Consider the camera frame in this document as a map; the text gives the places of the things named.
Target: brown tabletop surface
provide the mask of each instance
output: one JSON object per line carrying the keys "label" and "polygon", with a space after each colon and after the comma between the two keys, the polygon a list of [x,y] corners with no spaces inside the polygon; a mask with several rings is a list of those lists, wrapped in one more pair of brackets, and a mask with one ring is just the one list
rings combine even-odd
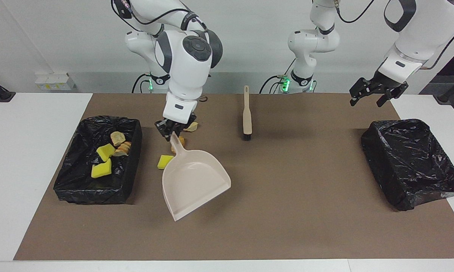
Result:
{"label": "brown tabletop surface", "polygon": [[187,149],[213,154],[232,188],[174,222],[162,194],[154,128],[165,95],[94,94],[84,117],[139,119],[142,155],[125,205],[82,206],[47,189],[16,260],[281,260],[454,258],[446,200],[409,212],[387,203],[360,144],[371,122],[399,119],[377,96],[251,95],[252,141],[242,141],[243,98],[208,95]]}

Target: dustpan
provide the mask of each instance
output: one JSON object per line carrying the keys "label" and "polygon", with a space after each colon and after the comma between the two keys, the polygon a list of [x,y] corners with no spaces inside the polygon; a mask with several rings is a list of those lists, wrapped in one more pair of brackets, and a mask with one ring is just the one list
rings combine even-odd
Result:
{"label": "dustpan", "polygon": [[185,150],[177,135],[170,140],[177,155],[163,172],[163,197],[175,221],[225,192],[230,177],[210,153]]}

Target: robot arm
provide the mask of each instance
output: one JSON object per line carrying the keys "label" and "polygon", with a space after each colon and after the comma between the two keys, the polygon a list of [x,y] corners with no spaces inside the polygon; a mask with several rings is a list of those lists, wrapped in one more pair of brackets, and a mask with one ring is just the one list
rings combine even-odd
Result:
{"label": "robot arm", "polygon": [[435,52],[454,36],[454,0],[433,0],[417,5],[415,0],[399,0],[403,16],[387,24],[399,32],[399,38],[385,56],[373,79],[359,79],[349,90],[351,105],[373,93],[383,94],[381,107],[391,98],[399,98],[408,88],[406,80],[430,60]]}
{"label": "robot arm", "polygon": [[[195,120],[193,111],[208,73],[222,57],[222,42],[179,0],[116,1],[144,31],[127,34],[128,48],[144,57],[156,85],[168,86],[165,119],[156,122],[156,127],[169,141],[173,132],[180,135]],[[164,31],[164,24],[180,31]]]}
{"label": "robot arm", "polygon": [[295,31],[289,36],[289,49],[296,61],[290,74],[291,86],[306,88],[311,81],[317,62],[311,53],[327,53],[336,50],[339,34],[334,29],[336,8],[333,0],[314,0],[310,13],[316,29]]}

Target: white table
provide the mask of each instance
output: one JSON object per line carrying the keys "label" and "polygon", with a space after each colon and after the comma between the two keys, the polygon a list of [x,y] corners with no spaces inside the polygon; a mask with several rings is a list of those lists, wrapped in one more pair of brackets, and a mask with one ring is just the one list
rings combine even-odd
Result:
{"label": "white table", "polygon": [[[0,103],[0,272],[454,272],[454,260],[13,261],[91,96],[18,93]],[[402,119],[430,125],[454,163],[450,106],[421,95],[404,95],[393,104]],[[454,198],[449,203],[454,210]]]}

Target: yellow sponge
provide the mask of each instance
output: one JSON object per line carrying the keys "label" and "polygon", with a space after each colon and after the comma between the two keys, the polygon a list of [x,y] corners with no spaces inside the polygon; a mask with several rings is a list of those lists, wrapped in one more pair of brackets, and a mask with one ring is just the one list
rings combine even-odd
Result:
{"label": "yellow sponge", "polygon": [[111,144],[107,144],[96,149],[96,152],[99,154],[103,162],[106,162],[109,158],[111,158],[111,155],[113,155],[115,151],[116,149]]}
{"label": "yellow sponge", "polygon": [[174,156],[170,155],[162,155],[160,157],[160,161],[158,162],[158,169],[163,170],[165,169],[166,165],[173,159]]}
{"label": "yellow sponge", "polygon": [[93,179],[107,175],[111,175],[111,159],[106,160],[103,164],[92,166],[91,177]]}

